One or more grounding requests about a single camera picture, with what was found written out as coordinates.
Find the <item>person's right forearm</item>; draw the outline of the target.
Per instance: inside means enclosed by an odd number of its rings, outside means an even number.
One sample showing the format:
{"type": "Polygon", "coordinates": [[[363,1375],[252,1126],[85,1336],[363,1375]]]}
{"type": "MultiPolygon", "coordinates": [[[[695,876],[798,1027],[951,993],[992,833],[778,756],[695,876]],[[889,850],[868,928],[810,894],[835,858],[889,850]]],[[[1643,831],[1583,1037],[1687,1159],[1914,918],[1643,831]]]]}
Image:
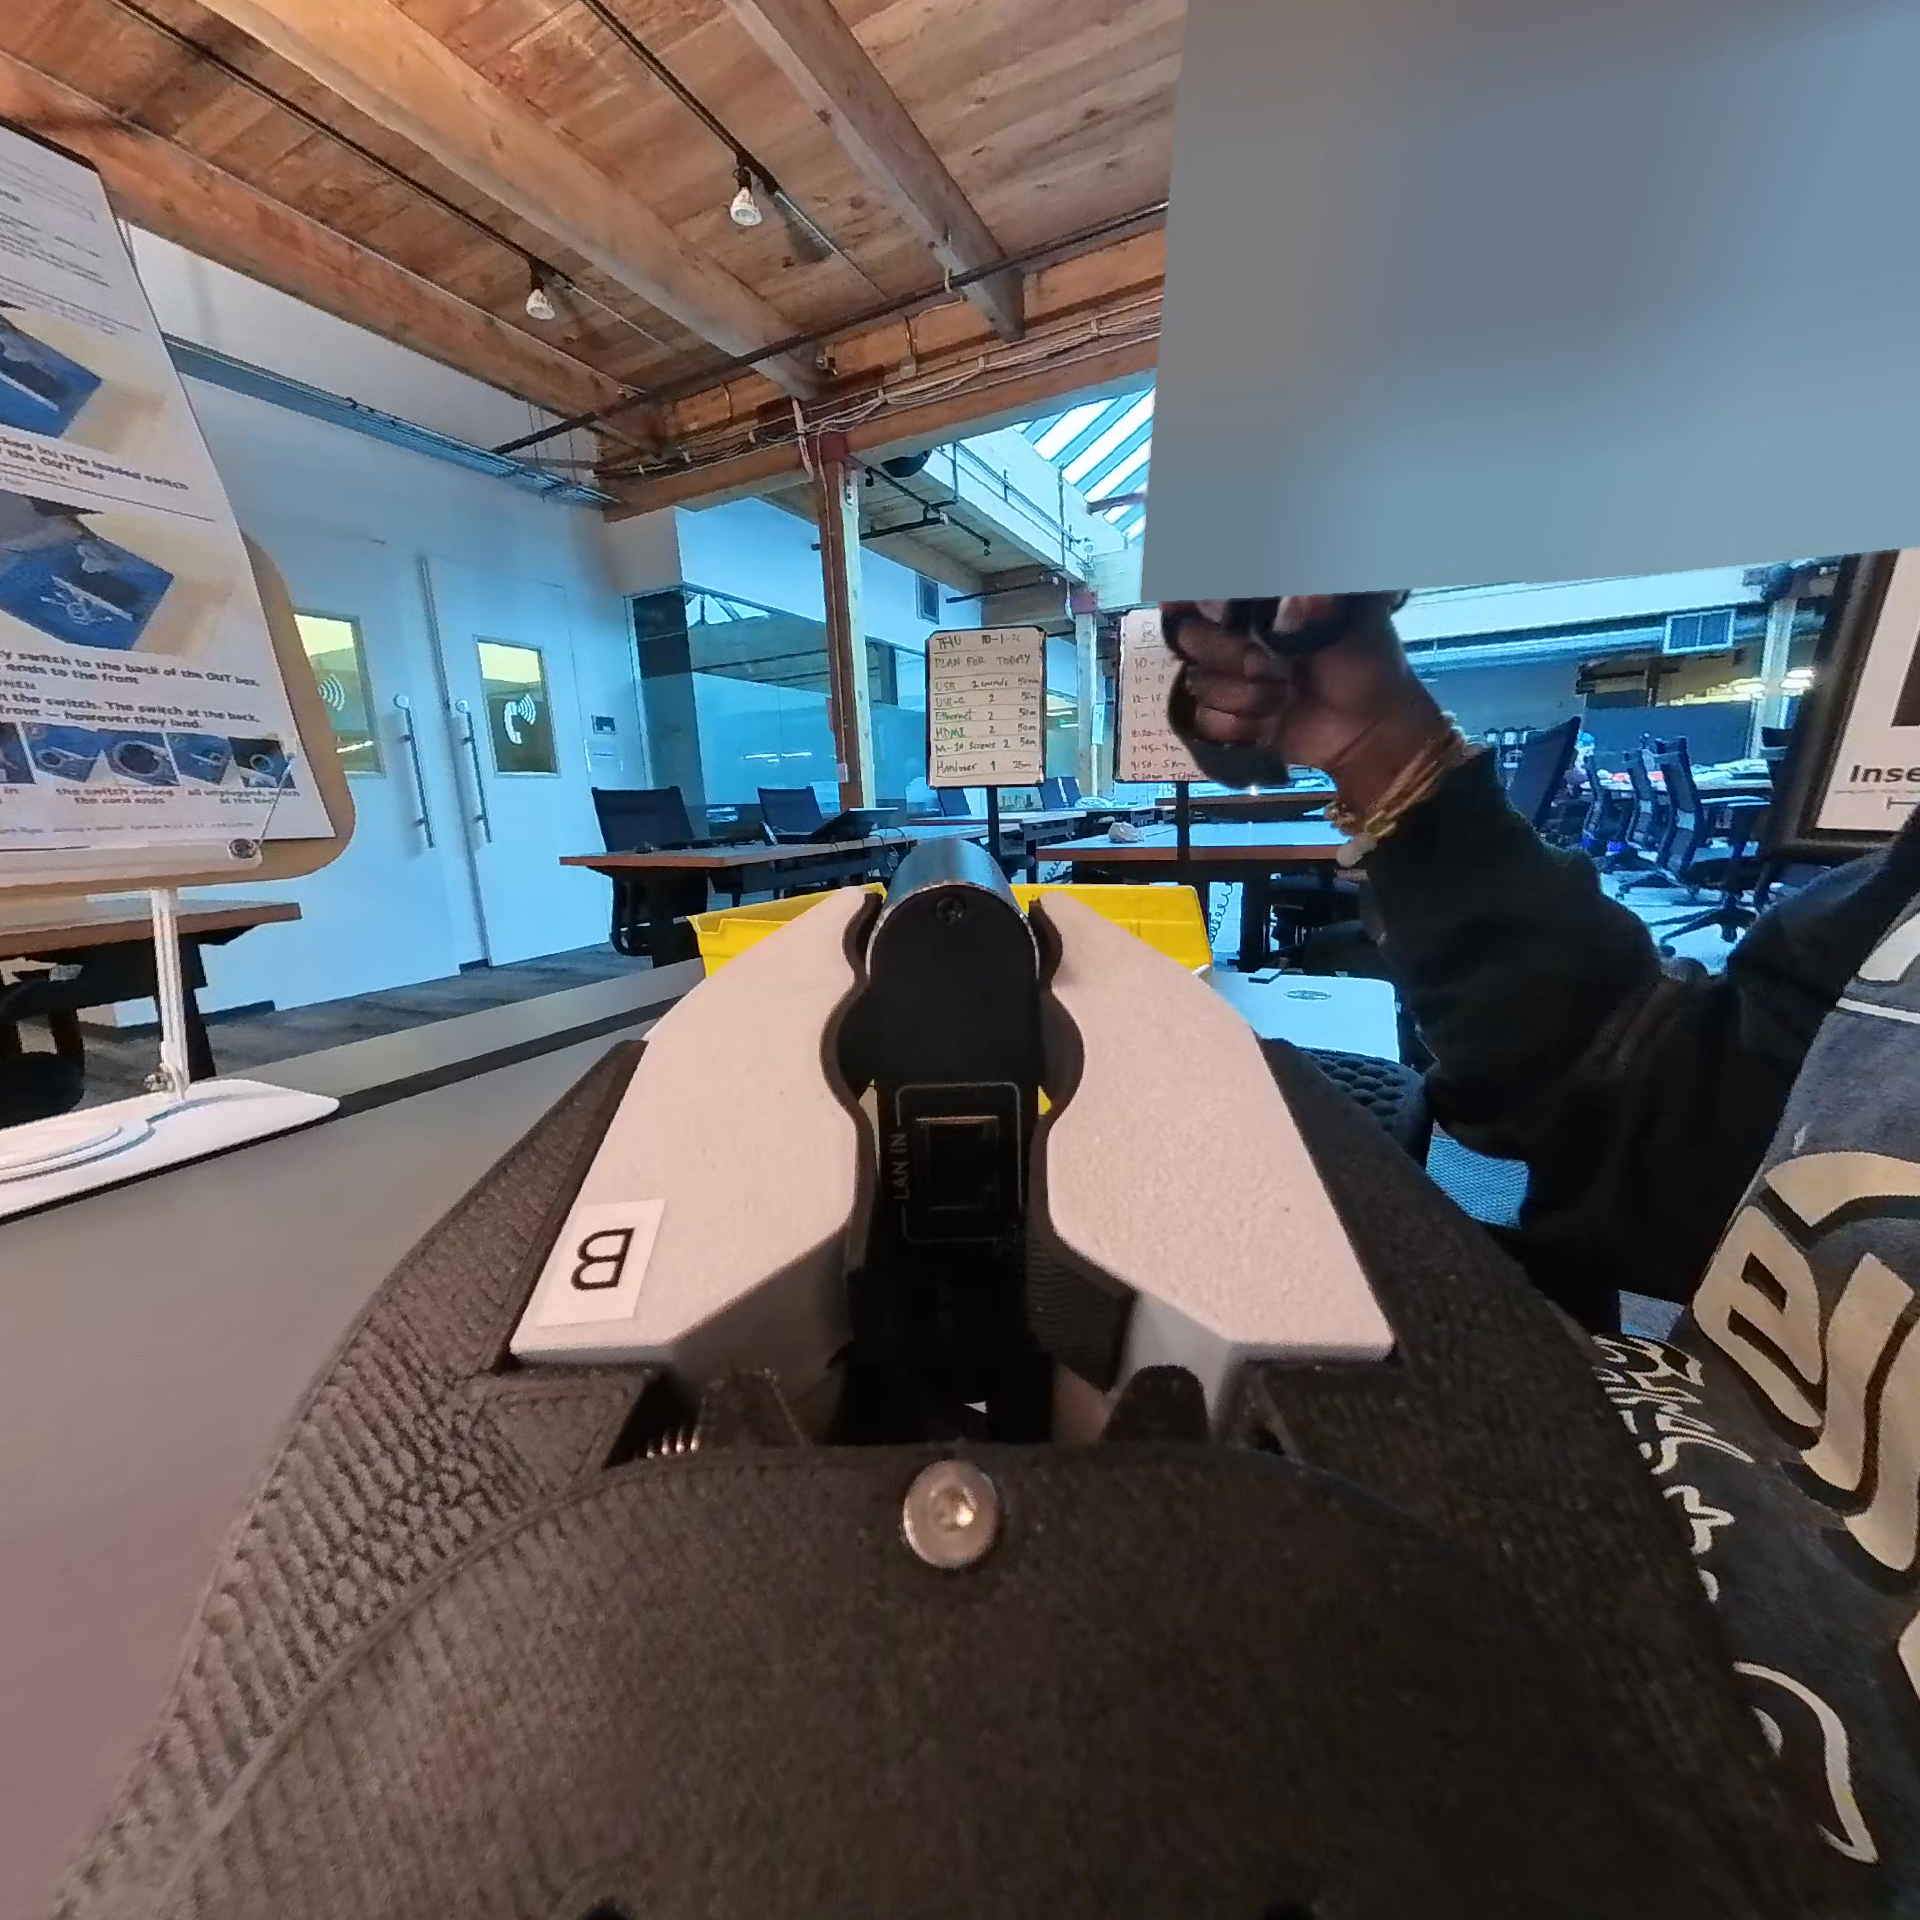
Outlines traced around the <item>person's right forearm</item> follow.
{"type": "Polygon", "coordinates": [[[1586,1333],[1687,1301],[1806,1061],[1806,1009],[1735,948],[1666,966],[1594,858],[1551,850],[1475,753],[1359,858],[1445,1134],[1524,1169],[1503,1232],[1586,1333]]]}

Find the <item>instruction poster board with stand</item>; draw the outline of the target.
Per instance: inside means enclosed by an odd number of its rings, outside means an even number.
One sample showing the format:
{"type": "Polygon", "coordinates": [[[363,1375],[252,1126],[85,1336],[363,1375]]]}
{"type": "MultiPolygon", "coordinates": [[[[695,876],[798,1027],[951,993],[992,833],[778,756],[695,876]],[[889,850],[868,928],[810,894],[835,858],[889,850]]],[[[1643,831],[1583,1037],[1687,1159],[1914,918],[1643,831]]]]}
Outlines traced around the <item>instruction poster board with stand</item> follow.
{"type": "Polygon", "coordinates": [[[174,906],[354,838],[318,673],[240,531],[100,173],[0,140],[4,901],[148,894],[158,1067],[98,1112],[4,1120],[4,1217],[333,1119],[187,1079],[174,906]]]}

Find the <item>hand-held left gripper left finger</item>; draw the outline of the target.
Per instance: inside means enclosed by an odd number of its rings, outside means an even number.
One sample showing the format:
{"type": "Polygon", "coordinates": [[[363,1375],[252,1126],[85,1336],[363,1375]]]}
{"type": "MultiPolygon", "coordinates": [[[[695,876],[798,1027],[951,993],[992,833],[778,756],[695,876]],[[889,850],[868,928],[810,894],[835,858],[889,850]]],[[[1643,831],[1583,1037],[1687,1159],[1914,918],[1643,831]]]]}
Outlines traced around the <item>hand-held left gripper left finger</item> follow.
{"type": "Polygon", "coordinates": [[[640,1361],[686,1392],[773,1375],[831,1397],[873,1134],[840,1070],[881,894],[831,892],[651,1037],[512,1333],[512,1361],[640,1361]]]}

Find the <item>person's printed dark sweatshirt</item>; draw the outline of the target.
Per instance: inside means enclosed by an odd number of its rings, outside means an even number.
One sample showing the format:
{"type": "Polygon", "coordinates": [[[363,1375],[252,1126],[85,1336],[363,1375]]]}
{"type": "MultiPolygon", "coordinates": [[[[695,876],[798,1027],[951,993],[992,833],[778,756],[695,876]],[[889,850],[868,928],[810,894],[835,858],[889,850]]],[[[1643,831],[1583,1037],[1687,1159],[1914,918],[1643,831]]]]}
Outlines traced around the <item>person's printed dark sweatshirt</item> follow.
{"type": "Polygon", "coordinates": [[[1914,825],[1791,906],[1858,906],[1738,1210],[1658,1336],[1598,1336],[1785,1797],[1868,1916],[1920,1870],[1914,825]]]}

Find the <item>black framed sign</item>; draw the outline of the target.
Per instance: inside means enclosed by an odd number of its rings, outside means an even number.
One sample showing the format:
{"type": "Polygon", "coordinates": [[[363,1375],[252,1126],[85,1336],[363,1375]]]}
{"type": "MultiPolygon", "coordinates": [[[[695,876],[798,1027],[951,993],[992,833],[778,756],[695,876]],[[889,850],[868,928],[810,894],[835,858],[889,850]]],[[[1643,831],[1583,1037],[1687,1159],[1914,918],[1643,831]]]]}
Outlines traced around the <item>black framed sign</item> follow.
{"type": "Polygon", "coordinates": [[[1858,553],[1798,713],[1791,838],[1864,850],[1920,807],[1920,553],[1858,553]]]}

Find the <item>yellow plastic bin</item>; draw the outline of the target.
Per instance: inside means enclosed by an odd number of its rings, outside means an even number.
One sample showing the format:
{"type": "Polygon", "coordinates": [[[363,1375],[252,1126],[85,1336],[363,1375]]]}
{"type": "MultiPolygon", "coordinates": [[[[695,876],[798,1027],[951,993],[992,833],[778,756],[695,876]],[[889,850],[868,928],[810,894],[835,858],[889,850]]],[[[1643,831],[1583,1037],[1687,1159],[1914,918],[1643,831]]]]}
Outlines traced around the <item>yellow plastic bin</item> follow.
{"type": "MultiPolygon", "coordinates": [[[[798,892],[786,901],[711,906],[690,918],[702,966],[714,972],[778,928],[798,920],[816,901],[835,892],[798,892]]],[[[1115,920],[1137,942],[1158,948],[1185,972],[1214,966],[1214,936],[1199,894],[1171,880],[1015,880],[1015,901],[1031,914],[1037,894],[1065,894],[1115,920]]]]}

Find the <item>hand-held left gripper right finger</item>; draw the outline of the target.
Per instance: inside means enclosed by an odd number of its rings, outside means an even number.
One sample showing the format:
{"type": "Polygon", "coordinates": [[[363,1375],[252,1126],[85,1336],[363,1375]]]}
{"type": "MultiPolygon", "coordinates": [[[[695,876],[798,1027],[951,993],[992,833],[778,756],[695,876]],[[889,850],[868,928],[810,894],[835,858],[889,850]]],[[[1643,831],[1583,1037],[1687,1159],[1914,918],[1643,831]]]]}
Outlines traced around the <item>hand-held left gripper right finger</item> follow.
{"type": "Polygon", "coordinates": [[[1037,1345],[1102,1392],[1180,1367],[1210,1412],[1253,1361],[1387,1361],[1387,1310],[1251,1019],[1065,892],[1031,920],[1037,1345]]]}

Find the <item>wooden desk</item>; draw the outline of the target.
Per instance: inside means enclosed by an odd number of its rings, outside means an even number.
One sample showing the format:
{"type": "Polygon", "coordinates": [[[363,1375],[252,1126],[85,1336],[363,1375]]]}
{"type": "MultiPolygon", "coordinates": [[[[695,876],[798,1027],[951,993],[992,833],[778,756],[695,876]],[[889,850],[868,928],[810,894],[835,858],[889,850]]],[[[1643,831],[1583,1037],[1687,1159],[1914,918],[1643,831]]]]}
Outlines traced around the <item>wooden desk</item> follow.
{"type": "MultiPolygon", "coordinates": [[[[217,1057],[198,1016],[205,948],[224,948],[255,928],[303,920],[299,901],[232,901],[183,894],[174,906],[180,972],[183,972],[183,1074],[209,1079],[217,1057]]],[[[20,1023],[48,1019],[55,1057],[82,1061],[82,1009],[155,1001],[155,914],[148,894],[91,894],[91,901],[4,901],[0,914],[4,958],[4,1023],[0,1052],[20,1061],[20,1023]]]]}
{"type": "Polygon", "coordinates": [[[1273,966],[1309,933],[1356,920],[1356,876],[1335,864],[1342,833],[1327,821],[1301,825],[1154,825],[1130,847],[1074,833],[1046,847],[1034,864],[1071,864],[1074,880],[1180,880],[1241,887],[1241,972],[1273,966]]]}
{"type": "Polygon", "coordinates": [[[686,847],[563,854],[563,870],[605,876],[613,892],[610,948],[671,966],[695,958],[695,928],[711,901],[752,906],[861,880],[883,880],[916,847],[910,831],[873,831],[818,847],[686,847]]]}

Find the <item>black ethernet splitter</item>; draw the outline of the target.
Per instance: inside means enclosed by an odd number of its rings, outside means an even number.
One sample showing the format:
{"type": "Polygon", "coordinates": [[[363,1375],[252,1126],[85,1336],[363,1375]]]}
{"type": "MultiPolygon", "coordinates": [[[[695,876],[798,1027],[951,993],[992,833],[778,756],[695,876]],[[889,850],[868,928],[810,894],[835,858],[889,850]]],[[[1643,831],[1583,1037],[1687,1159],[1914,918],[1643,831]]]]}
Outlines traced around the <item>black ethernet splitter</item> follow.
{"type": "Polygon", "coordinates": [[[867,1318],[883,1422],[1046,1437],[1049,1359],[1023,1306],[1037,936],[982,847],[937,833],[902,858],[843,1061],[873,1095],[867,1318]]]}

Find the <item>whiteboard sign on pole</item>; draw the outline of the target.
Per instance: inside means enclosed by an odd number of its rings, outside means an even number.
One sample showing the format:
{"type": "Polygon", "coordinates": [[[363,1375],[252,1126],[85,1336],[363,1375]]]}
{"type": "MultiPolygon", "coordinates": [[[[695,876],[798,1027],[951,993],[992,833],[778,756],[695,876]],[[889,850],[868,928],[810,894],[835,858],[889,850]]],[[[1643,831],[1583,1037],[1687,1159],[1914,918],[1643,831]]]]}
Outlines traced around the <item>whiteboard sign on pole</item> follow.
{"type": "Polygon", "coordinates": [[[927,635],[927,783],[986,796],[986,850],[996,854],[996,796],[1046,783],[1046,630],[927,635]]]}
{"type": "Polygon", "coordinates": [[[1124,609],[1115,627],[1115,796],[1124,806],[1171,801],[1204,783],[1185,742],[1171,731],[1171,690],[1180,659],[1164,638],[1164,609],[1124,609]]]}

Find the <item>person's right hand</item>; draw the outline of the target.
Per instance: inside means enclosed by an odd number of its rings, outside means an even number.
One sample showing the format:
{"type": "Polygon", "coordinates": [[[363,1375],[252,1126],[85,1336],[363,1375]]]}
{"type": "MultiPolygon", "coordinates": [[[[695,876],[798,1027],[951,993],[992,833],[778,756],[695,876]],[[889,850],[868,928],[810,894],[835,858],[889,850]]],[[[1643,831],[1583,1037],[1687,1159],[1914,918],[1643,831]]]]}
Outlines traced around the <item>person's right hand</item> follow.
{"type": "Polygon", "coordinates": [[[1253,788],[1315,767],[1353,825],[1423,801],[1462,742],[1395,645],[1403,597],[1169,597],[1164,638],[1180,659],[1169,719],[1204,778],[1253,788]]]}

